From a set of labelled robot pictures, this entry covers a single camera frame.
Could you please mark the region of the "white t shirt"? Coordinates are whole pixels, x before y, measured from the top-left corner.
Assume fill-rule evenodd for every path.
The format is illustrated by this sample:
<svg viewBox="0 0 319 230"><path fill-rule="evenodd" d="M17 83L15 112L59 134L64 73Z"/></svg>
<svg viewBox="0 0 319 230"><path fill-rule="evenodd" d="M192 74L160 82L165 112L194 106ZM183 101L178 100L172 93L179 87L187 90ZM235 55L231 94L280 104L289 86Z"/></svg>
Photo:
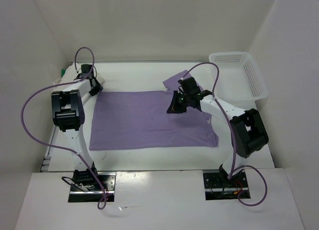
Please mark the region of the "white t shirt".
<svg viewBox="0 0 319 230"><path fill-rule="evenodd" d="M75 68L75 64L72 64L71 66L69 66L66 70L66 73L64 74L61 81L59 82L59 84L67 83L67 82L71 82L71 84L56 86L53 88L53 91L69 92L73 89L79 89L82 103L85 104L93 96L89 94L89 91L91 90L89 79L87 82L82 84L78 84L80 80L74 80L76 76L78 75L80 68L81 68L80 64L77 64L77 68Z"/></svg>

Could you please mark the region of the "lavender t shirt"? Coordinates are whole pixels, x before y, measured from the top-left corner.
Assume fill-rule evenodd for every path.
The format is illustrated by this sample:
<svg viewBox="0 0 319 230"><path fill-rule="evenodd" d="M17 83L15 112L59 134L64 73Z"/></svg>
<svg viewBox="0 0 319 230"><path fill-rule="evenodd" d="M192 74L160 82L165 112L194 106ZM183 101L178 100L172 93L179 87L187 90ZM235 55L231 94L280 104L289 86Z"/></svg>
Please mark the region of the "lavender t shirt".
<svg viewBox="0 0 319 230"><path fill-rule="evenodd" d="M193 108L181 114L166 112L184 74L186 71L165 80L165 91L100 92L89 149L217 147L219 140L209 114Z"/></svg>

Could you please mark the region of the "green t shirt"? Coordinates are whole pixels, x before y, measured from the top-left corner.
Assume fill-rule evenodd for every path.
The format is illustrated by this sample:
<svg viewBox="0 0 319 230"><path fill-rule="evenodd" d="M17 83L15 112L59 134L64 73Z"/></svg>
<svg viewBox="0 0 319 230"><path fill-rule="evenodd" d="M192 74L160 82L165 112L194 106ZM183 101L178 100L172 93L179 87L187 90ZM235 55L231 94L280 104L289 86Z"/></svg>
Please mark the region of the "green t shirt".
<svg viewBox="0 0 319 230"><path fill-rule="evenodd" d="M61 70L61 77L64 76L65 72L66 72L66 69L62 69L62 70Z"/></svg>

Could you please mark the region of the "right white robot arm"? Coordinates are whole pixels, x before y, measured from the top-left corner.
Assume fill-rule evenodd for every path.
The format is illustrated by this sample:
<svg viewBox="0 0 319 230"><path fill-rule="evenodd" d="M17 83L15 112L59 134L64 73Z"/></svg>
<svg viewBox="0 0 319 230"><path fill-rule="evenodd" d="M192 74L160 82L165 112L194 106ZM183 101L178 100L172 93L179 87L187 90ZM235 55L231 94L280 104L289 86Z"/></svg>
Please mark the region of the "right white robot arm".
<svg viewBox="0 0 319 230"><path fill-rule="evenodd" d="M245 110L236 107L213 96L208 90L195 95L175 90L167 113L185 113L188 107L209 114L228 125L233 150L219 167L219 181L225 187L231 186L236 181L236 175L245 167L246 159L269 142L260 113L254 108Z"/></svg>

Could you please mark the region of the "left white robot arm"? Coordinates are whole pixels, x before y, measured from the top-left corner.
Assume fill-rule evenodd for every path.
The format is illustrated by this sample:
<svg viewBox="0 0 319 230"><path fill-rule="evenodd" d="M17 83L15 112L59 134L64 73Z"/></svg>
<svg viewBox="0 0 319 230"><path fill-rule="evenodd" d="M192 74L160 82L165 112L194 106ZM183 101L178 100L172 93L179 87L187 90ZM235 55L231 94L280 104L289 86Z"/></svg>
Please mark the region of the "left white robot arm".
<svg viewBox="0 0 319 230"><path fill-rule="evenodd" d="M62 131L73 151L73 181L81 190L94 190L100 182L84 138L85 111L82 97L95 96L102 90L102 85L92 77L51 93L53 123Z"/></svg>

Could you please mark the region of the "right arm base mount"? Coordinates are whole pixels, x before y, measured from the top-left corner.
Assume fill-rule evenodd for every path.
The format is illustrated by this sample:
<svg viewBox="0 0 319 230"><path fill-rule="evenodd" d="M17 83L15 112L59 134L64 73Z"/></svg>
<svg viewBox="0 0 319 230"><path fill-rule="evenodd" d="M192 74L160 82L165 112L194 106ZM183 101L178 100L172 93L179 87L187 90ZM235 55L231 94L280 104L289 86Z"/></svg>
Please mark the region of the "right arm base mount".
<svg viewBox="0 0 319 230"><path fill-rule="evenodd" d="M205 200L233 200L240 195L250 199L249 187L245 172L241 171L231 181L222 180L218 170L203 171Z"/></svg>

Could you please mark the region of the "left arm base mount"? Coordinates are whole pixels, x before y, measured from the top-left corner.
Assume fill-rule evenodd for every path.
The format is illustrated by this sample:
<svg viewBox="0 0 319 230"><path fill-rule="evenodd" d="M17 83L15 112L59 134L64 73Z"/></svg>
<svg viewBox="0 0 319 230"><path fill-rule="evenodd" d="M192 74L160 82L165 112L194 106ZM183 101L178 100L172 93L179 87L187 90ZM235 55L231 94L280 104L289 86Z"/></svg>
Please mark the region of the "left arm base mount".
<svg viewBox="0 0 319 230"><path fill-rule="evenodd" d="M114 202L116 173L99 173L98 179L106 192L107 202ZM70 186L69 203L97 203L103 196L103 191L94 178L76 179L74 173L72 177L63 176L62 180Z"/></svg>

